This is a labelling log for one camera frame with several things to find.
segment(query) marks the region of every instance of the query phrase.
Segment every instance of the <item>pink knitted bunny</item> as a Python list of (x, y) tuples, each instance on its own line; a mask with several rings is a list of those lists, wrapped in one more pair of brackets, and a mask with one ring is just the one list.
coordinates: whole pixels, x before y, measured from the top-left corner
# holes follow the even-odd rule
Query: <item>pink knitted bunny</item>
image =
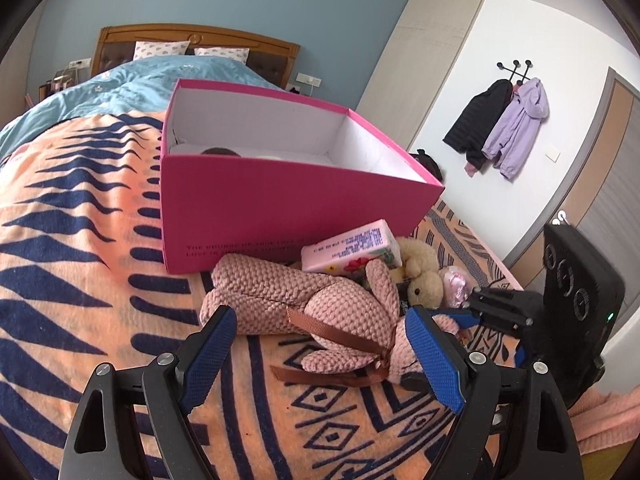
[[(399, 383), (402, 374), (422, 368), (404, 334), (398, 289), (386, 265), (372, 260), (366, 273), (372, 294), (347, 278), (227, 254), (213, 270), (216, 288), (204, 299), (200, 322), (226, 304), (236, 311), (239, 334), (311, 333), (323, 349), (302, 359), (304, 372), (272, 368), (282, 380), (366, 386), (388, 378)], [(447, 316), (434, 320), (447, 332), (458, 331)], [(367, 365), (369, 377), (339, 375)]]

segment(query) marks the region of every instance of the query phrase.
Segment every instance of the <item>pink box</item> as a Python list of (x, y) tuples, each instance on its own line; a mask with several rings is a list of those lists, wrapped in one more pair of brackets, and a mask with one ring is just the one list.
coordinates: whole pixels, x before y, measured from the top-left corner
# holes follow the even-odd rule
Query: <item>pink box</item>
[[(213, 147), (241, 156), (200, 154)], [(181, 79), (162, 129), (164, 263), (186, 274), (211, 270), (226, 253), (296, 261), (303, 246), (381, 218), (406, 236), (442, 190), (348, 108)]]

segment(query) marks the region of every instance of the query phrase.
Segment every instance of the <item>pillow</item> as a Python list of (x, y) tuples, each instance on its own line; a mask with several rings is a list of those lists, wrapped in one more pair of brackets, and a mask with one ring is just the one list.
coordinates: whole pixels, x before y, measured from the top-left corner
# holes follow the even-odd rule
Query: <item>pillow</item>
[(246, 60), (249, 57), (248, 48), (222, 48), (220, 46), (214, 46), (211, 48), (196, 48), (195, 53), (196, 56), (228, 57), (242, 64), (246, 64)]
[(145, 59), (153, 56), (183, 56), (191, 41), (174, 41), (161, 43), (159, 41), (137, 41), (133, 53), (133, 60)]

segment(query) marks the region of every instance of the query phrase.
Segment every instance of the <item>wall outlet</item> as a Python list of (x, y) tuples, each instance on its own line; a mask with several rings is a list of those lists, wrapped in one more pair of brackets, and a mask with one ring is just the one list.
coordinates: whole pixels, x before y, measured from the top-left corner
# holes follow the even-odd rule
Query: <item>wall outlet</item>
[(91, 68), (91, 58), (87, 57), (86, 59), (78, 59), (76, 61), (72, 61), (69, 63), (69, 68)]
[(306, 75), (303, 73), (299, 73), (298, 77), (296, 78), (296, 81), (298, 81), (299, 83), (304, 83), (307, 85), (311, 85), (311, 86), (315, 86), (316, 88), (320, 86), (320, 83), (322, 82), (322, 79), (317, 78), (317, 77), (313, 77), (311, 75)]
[(560, 151), (555, 146), (549, 145), (546, 149), (545, 155), (553, 162), (557, 162), (558, 157), (560, 156)]

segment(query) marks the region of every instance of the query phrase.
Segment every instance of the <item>blue gripper pad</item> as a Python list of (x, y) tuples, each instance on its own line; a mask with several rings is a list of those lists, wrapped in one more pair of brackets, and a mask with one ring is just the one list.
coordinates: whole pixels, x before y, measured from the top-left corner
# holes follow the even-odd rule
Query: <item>blue gripper pad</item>
[(516, 368), (522, 368), (522, 365), (524, 364), (526, 358), (527, 353), (524, 349), (524, 346), (522, 345), (522, 343), (518, 343), (518, 346), (516, 346), (516, 355), (514, 355), (513, 357)]
[[(193, 408), (205, 401), (236, 337), (238, 320), (235, 310), (227, 308), (218, 320), (214, 317), (204, 326), (202, 332), (189, 336), (204, 336), (206, 339), (199, 349), (196, 348), (195, 355), (191, 357), (191, 362), (184, 371), (184, 394), (179, 402), (184, 415), (189, 415)], [(213, 327), (208, 326), (211, 322), (214, 323)]]
[(452, 412), (459, 414), (465, 405), (460, 384), (460, 371), (432, 332), (440, 329), (431, 320), (429, 314), (427, 317), (429, 320), (425, 322), (418, 313), (418, 307), (411, 308), (404, 320), (406, 337), (422, 365), (422, 370), (436, 398)]
[(473, 315), (468, 308), (437, 308), (430, 310), (431, 317), (446, 314), (455, 321), (460, 328), (471, 328), (480, 324), (480, 318)]

